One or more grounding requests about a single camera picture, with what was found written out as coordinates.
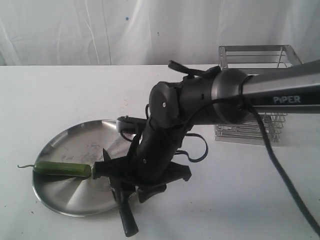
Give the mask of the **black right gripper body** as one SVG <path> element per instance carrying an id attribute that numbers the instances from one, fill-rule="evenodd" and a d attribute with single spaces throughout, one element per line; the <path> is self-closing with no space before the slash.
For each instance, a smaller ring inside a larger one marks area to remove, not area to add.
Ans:
<path id="1" fill-rule="evenodd" d="M 120 183 L 138 188 L 140 203 L 163 193 L 167 184 L 184 180 L 192 174 L 190 167 L 172 162 L 178 144 L 164 128 L 146 123 L 142 132 L 133 138 L 126 156 L 111 159 L 103 149 L 103 161 L 93 164 L 93 178 L 112 177 Z"/>

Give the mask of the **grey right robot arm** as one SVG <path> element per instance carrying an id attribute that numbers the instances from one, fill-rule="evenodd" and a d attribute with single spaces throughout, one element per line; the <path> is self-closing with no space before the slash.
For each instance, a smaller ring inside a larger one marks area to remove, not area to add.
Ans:
<path id="1" fill-rule="evenodd" d="M 189 180 L 190 168 L 172 161 L 188 131 L 196 125 L 242 123 L 250 112 L 318 113 L 320 63 L 295 65 L 280 71 L 248 75 L 240 69 L 206 71 L 171 61 L 184 73 L 180 82 L 158 82 L 146 106 L 147 119 L 119 117 L 121 133 L 133 133 L 127 155 L 93 165 L 93 177 L 111 177 L 138 187 L 144 202 L 170 182 Z"/>

